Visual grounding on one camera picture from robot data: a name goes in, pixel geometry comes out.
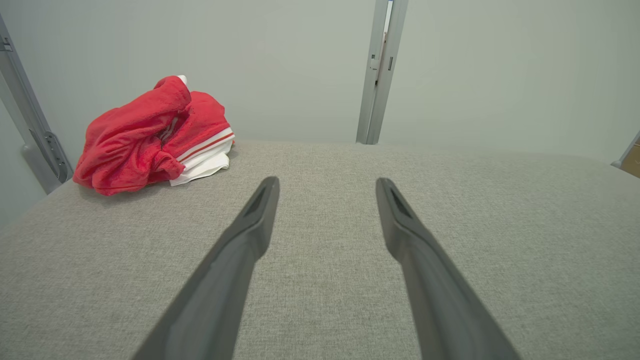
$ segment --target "gray fabric surface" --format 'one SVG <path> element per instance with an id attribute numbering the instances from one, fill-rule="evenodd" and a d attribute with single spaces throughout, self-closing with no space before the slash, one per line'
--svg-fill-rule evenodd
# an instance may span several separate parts
<path id="1" fill-rule="evenodd" d="M 239 141 L 231 168 L 103 197 L 67 183 L 0 236 L 0 358 L 127 359 L 266 176 L 236 359 L 415 359 L 374 195 L 394 180 L 524 359 L 640 357 L 640 179 L 571 156 Z"/>

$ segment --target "cardboard box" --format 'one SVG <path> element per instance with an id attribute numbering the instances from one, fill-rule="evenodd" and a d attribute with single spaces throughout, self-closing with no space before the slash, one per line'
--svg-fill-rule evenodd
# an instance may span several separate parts
<path id="1" fill-rule="evenodd" d="M 633 176 L 640 177 L 640 144 L 637 143 L 631 148 L 620 168 Z"/>

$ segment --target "red stripe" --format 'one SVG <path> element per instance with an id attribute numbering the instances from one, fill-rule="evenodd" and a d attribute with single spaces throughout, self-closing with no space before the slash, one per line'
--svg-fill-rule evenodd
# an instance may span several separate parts
<path id="1" fill-rule="evenodd" d="M 212 142 L 212 143 L 210 143 L 210 144 L 208 144 L 208 145 L 205 145 L 205 146 L 203 146 L 203 147 L 199 148 L 198 150 L 196 150 L 196 151 L 192 152 L 191 154 L 187 155 L 187 157 L 186 157 L 186 158 L 184 158 L 184 159 L 180 160 L 180 162 L 186 161 L 188 158 L 190 158 L 190 157 L 191 157 L 192 155 L 194 155 L 196 152 L 198 152 L 198 151 L 202 151 L 202 150 L 204 150 L 204 149 L 206 149 L 206 148 L 208 148 L 208 147 L 210 147 L 210 146 L 212 146 L 212 145 L 215 145 L 215 144 L 217 144 L 217 143 L 221 142 L 222 140 L 224 140 L 224 139 L 226 139 L 226 138 L 230 137 L 231 135 L 233 135 L 233 133 L 230 133 L 229 135 L 222 136 L 221 138 L 217 139 L 216 141 L 214 141 L 214 142 Z"/>

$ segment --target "red fabric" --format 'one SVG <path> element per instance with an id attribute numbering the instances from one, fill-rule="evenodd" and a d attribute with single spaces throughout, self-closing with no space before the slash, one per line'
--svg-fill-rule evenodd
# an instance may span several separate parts
<path id="1" fill-rule="evenodd" d="M 224 111 L 210 95 L 189 93 L 177 76 L 164 78 L 89 125 L 74 181 L 114 195 L 175 179 L 184 171 L 176 160 L 183 152 L 229 127 Z"/>

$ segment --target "white garment with red stripe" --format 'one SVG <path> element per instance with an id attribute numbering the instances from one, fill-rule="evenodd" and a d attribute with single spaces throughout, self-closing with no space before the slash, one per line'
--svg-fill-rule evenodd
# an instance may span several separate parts
<path id="1" fill-rule="evenodd" d="M 220 169 L 229 168 L 227 154 L 235 137 L 228 127 L 185 151 L 177 158 L 185 166 L 184 171 L 176 179 L 169 180 L 171 186 L 186 184 L 191 180 L 213 175 Z"/>

